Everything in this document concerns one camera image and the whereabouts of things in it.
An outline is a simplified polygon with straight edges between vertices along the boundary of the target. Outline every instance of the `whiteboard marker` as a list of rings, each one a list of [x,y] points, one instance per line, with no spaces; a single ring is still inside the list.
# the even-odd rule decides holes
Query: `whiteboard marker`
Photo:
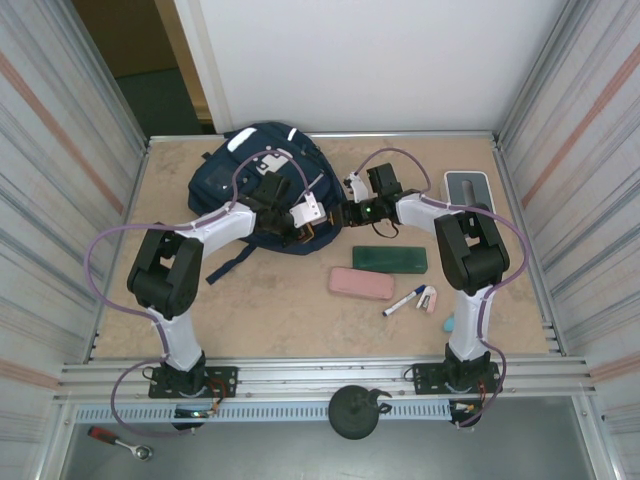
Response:
[[[426,287],[426,285],[420,285],[418,288],[416,288],[413,292],[411,292],[409,295],[404,297],[398,303],[396,303],[396,304],[390,306],[389,308],[387,308],[384,312],[382,312],[382,315],[384,317],[388,317],[393,312],[395,312],[397,309],[399,309],[402,305],[404,305],[409,300],[411,300],[413,297],[415,297],[416,295],[420,295],[424,291],[425,287]]]

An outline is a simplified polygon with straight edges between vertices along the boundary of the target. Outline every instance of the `red handle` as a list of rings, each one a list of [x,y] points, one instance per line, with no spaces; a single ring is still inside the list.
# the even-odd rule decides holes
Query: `red handle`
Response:
[[[100,427],[91,427],[87,432],[87,435],[95,438],[96,440],[100,440],[101,442],[110,443],[111,445],[115,445],[116,440],[118,439],[118,436],[115,433]]]

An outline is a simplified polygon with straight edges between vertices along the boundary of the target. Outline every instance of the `tan tabletop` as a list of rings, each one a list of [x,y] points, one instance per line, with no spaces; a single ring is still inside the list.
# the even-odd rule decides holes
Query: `tan tabletop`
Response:
[[[511,219],[488,139],[460,137],[369,137],[316,139],[337,175],[344,178],[378,148],[404,148],[418,157],[431,176],[432,195],[447,170],[481,170],[489,177],[496,212]],[[155,143],[144,175],[132,223],[184,223],[196,218],[187,207],[187,183],[201,165],[201,155],[214,151],[219,140]],[[369,166],[392,161],[403,188],[424,187],[417,167],[405,157],[384,153]],[[392,233],[389,225],[381,231]],[[511,257],[511,269],[522,261],[517,238],[500,227]],[[112,300],[137,307],[126,289],[126,277],[143,232],[127,234],[111,289]],[[332,267],[351,266],[354,245],[424,246],[429,268],[424,275],[394,275],[390,302],[361,300],[329,293]],[[345,228],[336,240],[305,257],[258,249],[214,286],[205,277],[245,246],[234,241],[203,264],[193,322],[208,356],[395,356],[442,354],[449,334],[444,321],[452,314],[454,290],[442,273],[436,240],[414,227],[400,226],[393,240],[377,236],[371,227]],[[438,292],[435,313],[427,315],[405,305],[389,317],[382,311],[421,284]],[[527,275],[496,294],[489,339],[507,353],[547,353],[548,347],[535,295]],[[108,310],[94,355],[151,356],[161,353],[155,330],[138,317]]]

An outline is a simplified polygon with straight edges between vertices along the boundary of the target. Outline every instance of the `teal object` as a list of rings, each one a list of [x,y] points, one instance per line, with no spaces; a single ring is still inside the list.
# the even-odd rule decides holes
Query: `teal object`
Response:
[[[378,273],[425,273],[424,247],[365,247],[352,250],[353,268]]]
[[[444,327],[443,327],[444,331],[447,333],[453,332],[453,327],[455,326],[455,324],[456,324],[455,318],[453,318],[453,315],[451,315],[444,322]]]

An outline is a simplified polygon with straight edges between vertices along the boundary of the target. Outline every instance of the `gray floor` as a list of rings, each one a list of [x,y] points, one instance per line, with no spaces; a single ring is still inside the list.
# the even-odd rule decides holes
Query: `gray floor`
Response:
[[[116,82],[147,137],[203,133],[177,68],[120,77]]]
[[[154,448],[148,463],[87,437],[87,430],[76,427],[63,478],[594,478],[567,398],[499,401],[474,432],[456,431],[446,422],[384,421],[360,441],[337,436],[328,422],[205,425],[194,437],[163,440],[123,433]]]

